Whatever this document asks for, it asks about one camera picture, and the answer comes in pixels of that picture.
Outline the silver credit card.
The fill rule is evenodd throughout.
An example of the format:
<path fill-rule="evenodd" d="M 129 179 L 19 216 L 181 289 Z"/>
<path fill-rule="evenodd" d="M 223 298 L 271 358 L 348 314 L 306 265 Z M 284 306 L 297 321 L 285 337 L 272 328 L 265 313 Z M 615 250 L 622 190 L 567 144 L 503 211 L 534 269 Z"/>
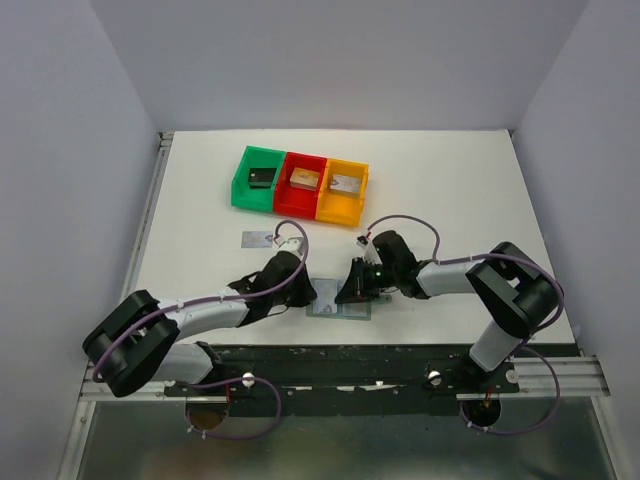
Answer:
<path fill-rule="evenodd" d="M 271 231 L 243 231 L 241 236 L 242 249 L 270 248 L 273 244 Z"/>
<path fill-rule="evenodd" d="M 336 304 L 331 298 L 318 297 L 312 311 L 315 315 L 333 315 L 336 312 Z"/>

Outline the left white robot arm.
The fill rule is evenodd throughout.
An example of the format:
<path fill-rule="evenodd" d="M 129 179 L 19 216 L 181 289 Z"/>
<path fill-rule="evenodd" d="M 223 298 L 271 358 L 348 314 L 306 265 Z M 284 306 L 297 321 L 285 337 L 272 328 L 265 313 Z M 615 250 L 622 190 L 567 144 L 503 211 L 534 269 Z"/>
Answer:
<path fill-rule="evenodd" d="M 201 395 L 222 380 L 213 352 L 180 340 L 211 330 L 240 328 L 267 318 L 272 309 L 302 308 L 317 298 L 306 255 L 282 250 L 264 268 L 229 283 L 212 297 L 166 303 L 147 290 L 127 296 L 82 343 L 94 366 L 93 381 L 125 397 L 155 381 L 188 383 Z"/>

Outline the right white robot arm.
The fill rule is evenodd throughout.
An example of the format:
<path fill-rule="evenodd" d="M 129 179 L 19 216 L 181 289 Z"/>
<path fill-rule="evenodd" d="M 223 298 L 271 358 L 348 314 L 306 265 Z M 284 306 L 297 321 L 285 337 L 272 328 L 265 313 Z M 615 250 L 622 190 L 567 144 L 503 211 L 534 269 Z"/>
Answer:
<path fill-rule="evenodd" d="M 427 300 L 448 294 L 475 294 L 491 322 L 454 370 L 455 386 L 474 392 L 496 380 L 496 370 L 564 308 L 563 290 L 544 269 L 511 242 L 486 254 L 458 260 L 419 261 L 394 230 L 372 240 L 376 262 L 355 257 L 337 304 L 369 303 L 383 290 Z"/>

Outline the silver card stack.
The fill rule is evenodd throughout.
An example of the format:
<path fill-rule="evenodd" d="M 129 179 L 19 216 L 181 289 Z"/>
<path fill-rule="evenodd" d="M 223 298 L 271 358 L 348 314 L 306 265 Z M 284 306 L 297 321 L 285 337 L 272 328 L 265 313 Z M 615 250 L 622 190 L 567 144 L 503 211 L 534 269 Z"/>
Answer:
<path fill-rule="evenodd" d="M 329 189 L 333 193 L 359 196 L 362 186 L 362 180 L 359 177 L 352 177 L 341 174 L 334 174 L 329 183 Z"/>

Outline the copper card stack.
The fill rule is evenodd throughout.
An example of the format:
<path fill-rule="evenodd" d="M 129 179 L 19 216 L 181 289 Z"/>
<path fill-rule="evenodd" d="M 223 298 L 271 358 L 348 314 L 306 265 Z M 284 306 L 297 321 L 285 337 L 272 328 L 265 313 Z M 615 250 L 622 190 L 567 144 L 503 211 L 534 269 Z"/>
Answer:
<path fill-rule="evenodd" d="M 318 171 L 296 167 L 291 173 L 289 184 L 294 188 L 314 191 L 317 188 L 319 177 Z"/>

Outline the black card stack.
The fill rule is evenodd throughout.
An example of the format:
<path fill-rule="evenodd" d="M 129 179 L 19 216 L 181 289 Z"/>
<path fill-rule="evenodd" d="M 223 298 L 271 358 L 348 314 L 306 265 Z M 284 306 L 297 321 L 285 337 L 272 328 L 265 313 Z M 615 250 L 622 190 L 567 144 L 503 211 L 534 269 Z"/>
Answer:
<path fill-rule="evenodd" d="M 269 189 L 272 187 L 276 168 L 250 168 L 248 186 L 250 189 Z"/>

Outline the yellow plastic bin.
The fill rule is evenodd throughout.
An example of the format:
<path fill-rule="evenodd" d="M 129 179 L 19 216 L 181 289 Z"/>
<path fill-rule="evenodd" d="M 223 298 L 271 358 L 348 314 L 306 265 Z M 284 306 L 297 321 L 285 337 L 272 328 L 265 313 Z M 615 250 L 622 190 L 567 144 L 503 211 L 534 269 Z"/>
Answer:
<path fill-rule="evenodd" d="M 369 166 L 328 158 L 320 184 L 315 219 L 357 227 L 365 205 Z"/>

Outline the red plastic bin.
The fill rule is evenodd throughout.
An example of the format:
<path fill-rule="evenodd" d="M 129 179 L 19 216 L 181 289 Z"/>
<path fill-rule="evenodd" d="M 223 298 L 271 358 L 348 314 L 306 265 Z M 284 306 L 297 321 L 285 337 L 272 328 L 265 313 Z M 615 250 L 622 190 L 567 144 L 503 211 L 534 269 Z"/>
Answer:
<path fill-rule="evenodd" d="M 326 164 L 325 157 L 287 152 L 274 191 L 274 212 L 314 219 Z"/>

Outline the green plastic bin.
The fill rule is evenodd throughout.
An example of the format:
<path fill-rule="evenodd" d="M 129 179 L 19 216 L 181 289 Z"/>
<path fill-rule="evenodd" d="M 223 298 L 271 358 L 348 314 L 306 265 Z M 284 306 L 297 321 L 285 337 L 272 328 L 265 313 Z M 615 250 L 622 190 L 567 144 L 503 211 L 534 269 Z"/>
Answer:
<path fill-rule="evenodd" d="M 247 146 L 231 184 L 231 205 L 271 213 L 285 151 Z"/>

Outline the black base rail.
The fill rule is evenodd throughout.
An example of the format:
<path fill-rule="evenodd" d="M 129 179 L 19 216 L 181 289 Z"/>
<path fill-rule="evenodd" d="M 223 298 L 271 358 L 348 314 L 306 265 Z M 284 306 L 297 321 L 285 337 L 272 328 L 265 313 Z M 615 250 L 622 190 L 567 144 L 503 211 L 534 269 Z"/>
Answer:
<path fill-rule="evenodd" d="M 231 413 L 266 417 L 277 407 L 285 416 L 454 415 L 461 398 L 482 399 L 487 393 L 516 393 L 508 378 L 514 367 L 502 364 L 493 373 L 473 366 L 466 344 L 453 345 L 303 345 L 223 346 L 216 381 L 251 373 L 252 387 L 200 390 L 183 382 L 165 389 L 168 397 L 190 406 L 211 402 Z"/>

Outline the aluminium frame rail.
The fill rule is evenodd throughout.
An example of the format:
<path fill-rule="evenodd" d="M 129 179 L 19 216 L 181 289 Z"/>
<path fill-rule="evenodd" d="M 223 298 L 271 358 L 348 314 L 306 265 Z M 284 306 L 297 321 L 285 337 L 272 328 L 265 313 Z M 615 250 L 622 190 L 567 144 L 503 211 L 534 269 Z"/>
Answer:
<path fill-rule="evenodd" d="M 159 148 L 154 162 L 154 168 L 151 174 L 151 180 L 147 190 L 141 218 L 138 223 L 135 241 L 129 256 L 126 274 L 119 294 L 119 300 L 123 300 L 126 297 L 126 295 L 135 286 L 139 277 L 141 259 L 144 256 L 148 242 L 149 225 L 153 222 L 159 191 L 169 159 L 174 135 L 174 131 L 160 132 L 158 134 Z M 95 400 L 87 400 L 84 397 L 84 387 L 85 384 L 90 381 L 92 368 L 93 364 L 89 362 L 81 380 L 76 410 L 60 469 L 57 474 L 57 479 L 77 479 L 79 476 L 82 458 L 96 408 Z"/>

